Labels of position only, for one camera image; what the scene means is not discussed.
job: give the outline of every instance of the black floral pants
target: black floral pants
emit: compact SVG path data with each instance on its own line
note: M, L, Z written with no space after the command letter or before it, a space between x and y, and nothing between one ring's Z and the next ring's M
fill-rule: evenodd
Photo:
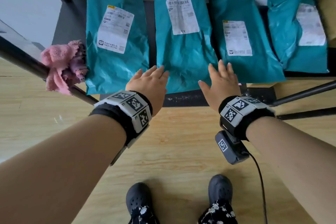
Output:
M145 205L132 211L129 224L160 224L160 222ZM199 217L198 224L237 224L237 220L230 203L218 200Z

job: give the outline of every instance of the hand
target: hand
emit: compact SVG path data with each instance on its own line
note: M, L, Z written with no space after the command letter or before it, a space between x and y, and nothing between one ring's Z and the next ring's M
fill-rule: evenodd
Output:
M138 91L148 98L153 108L152 117L154 117L162 108L163 100L165 99L165 94L167 92L166 85L169 72L163 71L163 66L159 68L153 66L145 73L140 69L126 84L126 90Z
M218 62L218 72L212 64L209 64L209 73L211 88L203 81L198 81L198 84L210 107L218 112L218 108L225 98L241 96L242 94L238 85L237 75L234 74L231 63L228 63L225 68L223 61L220 60Z

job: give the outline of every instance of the foot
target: foot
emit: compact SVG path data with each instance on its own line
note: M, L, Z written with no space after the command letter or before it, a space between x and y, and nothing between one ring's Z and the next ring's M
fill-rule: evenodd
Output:
M208 192L210 206L220 199L225 199L231 204L233 189L229 178L226 176L215 175L212 177L209 182Z
M140 205L152 208L152 195L149 187L143 182L138 182L130 187L126 194L126 205L130 214Z

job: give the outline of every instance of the barcode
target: barcode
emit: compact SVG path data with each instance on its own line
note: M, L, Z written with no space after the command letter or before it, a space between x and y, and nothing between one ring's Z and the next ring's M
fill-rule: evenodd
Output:
M183 5L183 4L189 4L189 0L184 1L169 1L169 5Z

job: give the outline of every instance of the forearm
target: forearm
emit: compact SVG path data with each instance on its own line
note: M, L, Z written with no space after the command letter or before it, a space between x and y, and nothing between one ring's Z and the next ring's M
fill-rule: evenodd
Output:
M336 148L272 117L246 136L317 223L336 219Z
M125 141L119 123L92 115L3 162L3 222L71 223Z

